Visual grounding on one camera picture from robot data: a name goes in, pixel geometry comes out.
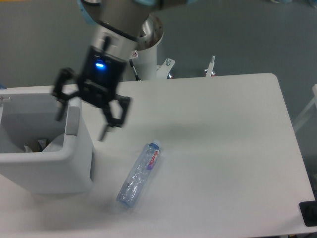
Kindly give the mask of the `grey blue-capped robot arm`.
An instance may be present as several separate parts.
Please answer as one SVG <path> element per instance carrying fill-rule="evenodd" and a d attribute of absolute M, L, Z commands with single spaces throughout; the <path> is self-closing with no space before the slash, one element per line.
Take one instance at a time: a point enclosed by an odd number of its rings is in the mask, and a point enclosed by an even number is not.
<path fill-rule="evenodd" d="M 118 95 L 142 25 L 152 12 L 192 4 L 191 0 L 82 0 L 82 8 L 97 23 L 80 73 L 65 67 L 57 75 L 52 95 L 61 104 L 56 120 L 61 120 L 69 100 L 75 97 L 100 108 L 106 118 L 100 138 L 110 128 L 122 127 L 131 102 Z"/>

